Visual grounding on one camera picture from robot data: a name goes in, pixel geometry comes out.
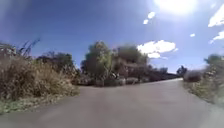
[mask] road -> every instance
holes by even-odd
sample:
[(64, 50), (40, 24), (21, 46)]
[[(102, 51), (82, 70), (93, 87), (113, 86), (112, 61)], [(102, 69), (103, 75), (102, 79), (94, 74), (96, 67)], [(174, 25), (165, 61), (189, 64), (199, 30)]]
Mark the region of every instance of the road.
[(0, 128), (223, 128), (224, 110), (181, 84), (81, 87), (80, 95), (58, 104), (1, 116)]

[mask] bush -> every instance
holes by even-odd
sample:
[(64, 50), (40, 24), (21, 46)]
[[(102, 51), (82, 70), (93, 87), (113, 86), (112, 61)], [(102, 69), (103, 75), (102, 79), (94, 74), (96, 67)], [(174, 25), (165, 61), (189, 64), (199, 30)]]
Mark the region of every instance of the bush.
[(74, 86), (48, 64), (22, 57), (4, 59), (0, 64), (0, 99), (18, 100), (46, 95), (73, 95)]
[(211, 82), (208, 80), (202, 80), (200, 82), (184, 82), (184, 87), (192, 94), (195, 94), (199, 98), (204, 99), (207, 102), (213, 103), (215, 90), (211, 86)]
[(202, 78), (202, 73), (200, 71), (187, 71), (184, 75), (184, 81), (187, 82), (199, 82)]
[(137, 83), (139, 83), (137, 78), (129, 77), (126, 79), (126, 84), (137, 84)]

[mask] vegetation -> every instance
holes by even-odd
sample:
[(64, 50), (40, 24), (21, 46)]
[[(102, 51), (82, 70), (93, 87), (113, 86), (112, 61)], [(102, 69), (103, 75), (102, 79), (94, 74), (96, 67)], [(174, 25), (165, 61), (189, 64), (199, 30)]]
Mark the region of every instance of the vegetation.
[(0, 113), (27, 109), (40, 103), (53, 102), (62, 96), (77, 94), (77, 87), (71, 84), (64, 72), (64, 65), (60, 65), (59, 71), (59, 67), (54, 68), (50, 63), (29, 56), (35, 43), (32, 42), (28, 47), (28, 43), (25, 43), (20, 49), (1, 44)]
[(96, 42), (90, 45), (81, 69), (76, 69), (68, 53), (30, 56), (39, 41), (26, 42), (22, 48), (0, 45), (0, 113), (73, 96), (77, 94), (75, 85), (122, 86), (178, 77), (167, 73), (166, 67), (153, 68), (147, 55), (134, 45), (111, 50), (104, 42)]
[(136, 46), (124, 45), (110, 50), (104, 42), (89, 47), (89, 53), (82, 61), (81, 85), (118, 86), (177, 78), (168, 74), (168, 68), (153, 69), (148, 57), (141, 54)]
[(208, 102), (224, 106), (224, 60), (223, 56), (212, 54), (205, 59), (207, 67), (201, 72), (191, 72), (185, 79), (185, 87)]

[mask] distant tree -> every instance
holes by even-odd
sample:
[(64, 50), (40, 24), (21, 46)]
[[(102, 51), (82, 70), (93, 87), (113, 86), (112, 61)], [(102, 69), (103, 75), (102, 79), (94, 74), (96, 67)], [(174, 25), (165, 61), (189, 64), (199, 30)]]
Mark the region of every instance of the distant tree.
[(184, 66), (181, 66), (178, 70), (177, 70), (177, 75), (183, 77), (184, 74), (187, 72), (187, 68), (185, 68)]
[(167, 73), (168, 72), (168, 68), (167, 67), (162, 67), (162, 68), (160, 68), (159, 69), (159, 72), (161, 72), (161, 73)]
[(147, 64), (148, 57), (141, 54), (134, 45), (124, 45), (117, 48), (117, 57), (126, 63)]
[(95, 80), (100, 80), (104, 86), (104, 80), (110, 75), (112, 69), (112, 56), (110, 49), (104, 42), (96, 42), (89, 47), (89, 53), (81, 63), (83, 72)]
[(125, 78), (133, 75), (139, 77), (139, 69), (146, 67), (147, 61), (148, 57), (141, 54), (134, 45), (124, 45), (113, 50), (114, 71)]
[(222, 61), (222, 56), (218, 54), (212, 54), (208, 58), (204, 59), (207, 64), (215, 64), (218, 61)]
[(48, 52), (38, 57), (36, 60), (52, 64), (57, 72), (62, 72), (67, 75), (75, 75), (75, 66), (71, 54)]

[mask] shrub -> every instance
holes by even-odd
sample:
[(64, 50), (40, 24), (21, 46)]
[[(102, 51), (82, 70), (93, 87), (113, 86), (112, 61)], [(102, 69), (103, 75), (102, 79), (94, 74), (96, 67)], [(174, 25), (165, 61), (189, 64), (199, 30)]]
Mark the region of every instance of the shrub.
[(137, 84), (137, 83), (139, 83), (137, 78), (129, 77), (126, 79), (126, 84)]
[(76, 93), (70, 81), (48, 64), (13, 57), (2, 60), (0, 69), (0, 99), (3, 100)]
[(187, 71), (184, 75), (184, 81), (187, 82), (198, 82), (202, 78), (202, 73), (200, 71)]

